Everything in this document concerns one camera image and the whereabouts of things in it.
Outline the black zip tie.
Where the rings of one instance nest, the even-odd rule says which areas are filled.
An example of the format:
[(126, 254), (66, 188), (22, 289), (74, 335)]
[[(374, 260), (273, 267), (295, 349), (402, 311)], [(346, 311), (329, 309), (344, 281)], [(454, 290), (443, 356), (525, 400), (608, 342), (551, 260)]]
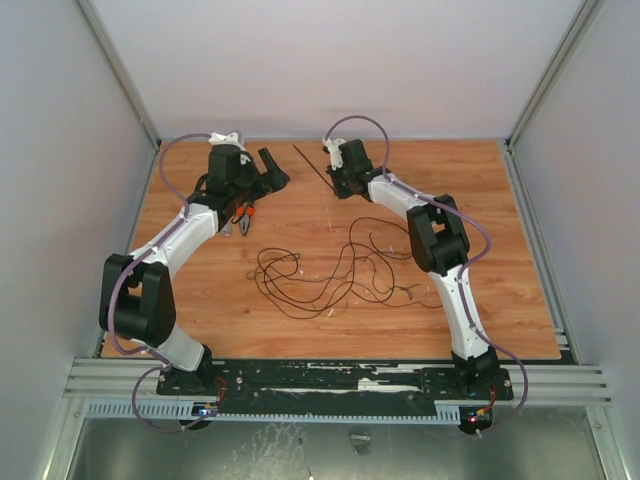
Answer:
[(295, 144), (292, 144), (294, 150), (302, 157), (302, 159), (306, 162), (306, 164), (313, 170), (313, 172), (320, 178), (320, 180), (331, 190), (333, 191), (332, 184), (327, 180), (327, 178), (319, 171), (319, 169), (311, 162), (311, 160), (302, 152), (302, 150)]

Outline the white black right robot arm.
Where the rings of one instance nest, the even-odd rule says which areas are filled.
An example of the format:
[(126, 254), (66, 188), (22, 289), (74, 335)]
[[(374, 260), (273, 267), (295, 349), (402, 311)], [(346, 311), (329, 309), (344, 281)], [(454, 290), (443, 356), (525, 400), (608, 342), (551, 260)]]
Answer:
[(449, 325), (455, 389), (466, 398), (478, 397), (495, 381), (500, 365), (470, 285), (470, 242), (454, 199), (425, 194), (375, 168), (360, 140), (325, 139), (323, 150), (338, 198), (359, 195), (406, 219), (411, 255), (434, 282)]

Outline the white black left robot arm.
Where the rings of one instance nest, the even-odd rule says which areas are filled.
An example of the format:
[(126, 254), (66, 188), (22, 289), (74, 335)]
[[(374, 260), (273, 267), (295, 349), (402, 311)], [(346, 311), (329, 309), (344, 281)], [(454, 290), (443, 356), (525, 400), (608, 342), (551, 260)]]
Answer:
[(104, 263), (99, 324), (113, 340), (133, 341), (162, 362), (167, 370), (160, 393), (200, 395), (219, 383), (211, 349), (178, 324), (172, 281), (206, 241), (289, 183), (268, 149), (258, 155), (264, 171), (239, 142), (215, 142), (207, 172), (177, 216), (144, 246)]

